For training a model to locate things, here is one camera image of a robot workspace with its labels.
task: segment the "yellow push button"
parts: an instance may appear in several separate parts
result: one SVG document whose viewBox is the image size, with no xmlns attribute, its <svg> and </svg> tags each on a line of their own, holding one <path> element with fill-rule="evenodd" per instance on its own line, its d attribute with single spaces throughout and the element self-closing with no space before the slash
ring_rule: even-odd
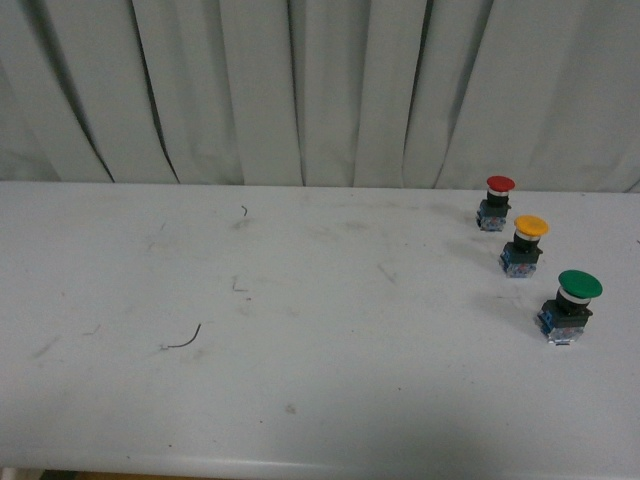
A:
<svg viewBox="0 0 640 480">
<path fill-rule="evenodd" d="M 519 232 L 529 237 L 541 237 L 549 231 L 547 222 L 534 215 L 521 215 L 513 223 Z"/>
</svg>

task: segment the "scuff mark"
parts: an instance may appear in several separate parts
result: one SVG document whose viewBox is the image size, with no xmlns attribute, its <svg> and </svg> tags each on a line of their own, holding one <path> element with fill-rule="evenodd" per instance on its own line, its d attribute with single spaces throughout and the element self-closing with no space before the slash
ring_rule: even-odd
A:
<svg viewBox="0 0 640 480">
<path fill-rule="evenodd" d="M 156 245 L 156 239 L 158 238 L 158 236 L 160 235 L 162 230 L 164 230 L 164 227 L 166 225 L 167 225 L 167 221 L 165 220 L 164 222 L 162 222 L 162 225 L 160 225 L 160 228 L 158 229 L 158 231 L 155 234 L 147 235 L 147 239 L 151 240 L 149 242 L 149 245 L 147 245 L 147 252 L 150 252 L 153 249 L 153 247 Z"/>
<path fill-rule="evenodd" d="M 238 308 L 236 308 L 236 312 L 238 312 L 243 317 L 250 317 L 251 316 L 251 308 L 249 308 L 249 304 L 248 303 L 245 303 L 244 305 L 241 305 Z"/>
<path fill-rule="evenodd" d="M 252 221 L 253 219 L 251 218 L 245 218 L 244 220 L 240 220 L 239 222 L 234 223 L 231 228 L 233 228 L 234 230 L 242 230 L 243 228 L 246 228 Z"/>
<path fill-rule="evenodd" d="M 330 240 L 333 242 L 337 242 L 340 240 L 340 235 L 338 235 L 336 232 L 331 230 L 329 227 L 316 225 L 313 227 L 307 227 L 307 230 L 309 232 L 309 235 L 312 238 L 317 240 L 321 240 L 321 241 Z"/>
<path fill-rule="evenodd" d="M 300 310 L 298 310 L 297 308 L 293 308 L 293 307 L 287 307 L 285 310 L 286 314 L 291 317 L 291 318 L 298 318 L 300 317 Z"/>
<path fill-rule="evenodd" d="M 98 330 L 100 330 L 100 324 L 98 324 L 98 326 L 96 328 L 94 328 L 92 332 L 85 332 L 82 335 L 93 335 L 93 334 L 97 333 Z"/>
<path fill-rule="evenodd" d="M 193 355 L 193 359 L 195 361 L 198 361 L 202 357 L 204 357 L 206 354 L 207 354 L 207 352 L 205 350 L 203 350 L 202 348 L 199 348 L 198 351 Z"/>
<path fill-rule="evenodd" d="M 47 353 L 49 349 L 58 342 L 58 340 L 60 340 L 60 335 L 56 335 L 55 338 L 53 338 L 52 340 L 49 340 L 49 342 L 44 347 L 42 347 L 40 350 L 38 350 L 33 355 L 31 355 L 31 358 L 33 359 L 40 358 L 42 355 Z"/>
<path fill-rule="evenodd" d="M 384 267 L 382 266 L 381 263 L 378 264 L 378 270 L 380 270 L 382 272 L 382 274 L 385 276 L 385 278 L 387 280 L 389 280 L 391 283 L 393 283 L 394 285 L 396 285 L 396 278 L 398 276 L 397 273 L 393 273 L 390 274 L 389 272 L 387 272 Z"/>
<path fill-rule="evenodd" d="M 231 289 L 234 292 L 248 292 L 249 290 L 245 289 L 245 288 L 237 288 L 236 284 L 238 283 L 238 275 L 234 275 L 233 277 L 233 285 L 231 286 Z"/>
<path fill-rule="evenodd" d="M 369 230 L 369 225 L 363 222 L 358 222 L 355 220 L 350 220 L 348 222 L 344 222 L 342 226 L 348 232 L 363 232 L 365 230 Z"/>
</svg>

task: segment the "black wire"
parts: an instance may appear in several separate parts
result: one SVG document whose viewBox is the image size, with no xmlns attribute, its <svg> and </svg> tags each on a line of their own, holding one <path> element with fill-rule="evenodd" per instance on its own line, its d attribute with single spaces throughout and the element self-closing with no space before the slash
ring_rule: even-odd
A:
<svg viewBox="0 0 640 480">
<path fill-rule="evenodd" d="M 202 326 L 201 323 L 198 324 L 198 328 L 196 328 L 196 333 L 193 334 L 193 338 L 191 340 L 189 340 L 187 343 L 183 343 L 182 345 L 167 345 L 167 348 L 180 348 L 180 347 L 186 347 L 187 345 L 189 345 L 190 343 L 192 343 L 196 337 L 198 336 L 198 332 L 200 331 L 200 327 Z"/>
</svg>

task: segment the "small wire piece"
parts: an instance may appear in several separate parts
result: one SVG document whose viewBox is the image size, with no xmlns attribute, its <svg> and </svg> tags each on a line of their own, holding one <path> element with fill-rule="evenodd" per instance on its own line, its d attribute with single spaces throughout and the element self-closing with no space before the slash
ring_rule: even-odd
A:
<svg viewBox="0 0 640 480">
<path fill-rule="evenodd" d="M 196 328 L 196 333 L 193 334 L 193 338 L 191 340 L 189 340 L 187 343 L 183 343 L 182 345 L 162 345 L 160 348 L 162 350 L 169 350 L 170 348 L 181 348 L 181 347 L 186 347 L 187 345 L 193 343 L 193 341 L 196 339 L 196 337 L 198 336 L 198 333 L 200 332 L 200 327 L 202 326 L 201 323 L 198 324 L 198 328 Z"/>
</svg>

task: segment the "gray curtain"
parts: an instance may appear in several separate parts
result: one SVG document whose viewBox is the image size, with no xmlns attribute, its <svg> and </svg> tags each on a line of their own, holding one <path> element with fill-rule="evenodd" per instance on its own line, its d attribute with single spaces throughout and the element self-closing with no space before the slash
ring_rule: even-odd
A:
<svg viewBox="0 0 640 480">
<path fill-rule="evenodd" d="M 640 191 L 640 2 L 3 0 L 0 178 Z"/>
</svg>

